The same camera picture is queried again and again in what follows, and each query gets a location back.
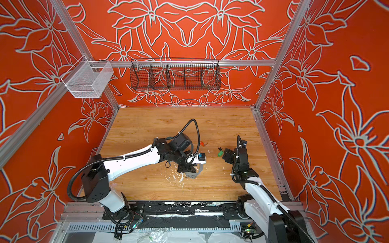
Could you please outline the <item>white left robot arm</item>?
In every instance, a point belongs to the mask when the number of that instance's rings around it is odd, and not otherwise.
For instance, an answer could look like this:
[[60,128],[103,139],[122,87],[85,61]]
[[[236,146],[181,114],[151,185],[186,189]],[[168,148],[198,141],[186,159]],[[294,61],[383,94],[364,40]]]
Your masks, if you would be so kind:
[[140,150],[114,158],[95,156],[89,167],[82,171],[85,201],[100,203],[116,213],[126,206],[123,196],[110,188],[110,182],[139,168],[161,162],[174,162],[178,173],[196,173],[196,164],[206,163],[204,153],[194,154],[187,150],[192,146],[185,134],[166,139],[154,139],[153,143]]

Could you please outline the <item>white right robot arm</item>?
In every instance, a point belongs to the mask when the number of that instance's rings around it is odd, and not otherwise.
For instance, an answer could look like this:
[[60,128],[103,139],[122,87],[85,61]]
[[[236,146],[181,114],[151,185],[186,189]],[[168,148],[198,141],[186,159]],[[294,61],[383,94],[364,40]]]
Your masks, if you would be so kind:
[[251,218],[261,230],[251,233],[245,229],[243,237],[254,239],[264,236],[268,243],[314,243],[304,217],[293,211],[266,188],[259,175],[250,168],[245,148],[226,148],[222,157],[232,165],[232,180],[240,184],[248,194],[238,198],[238,213]]

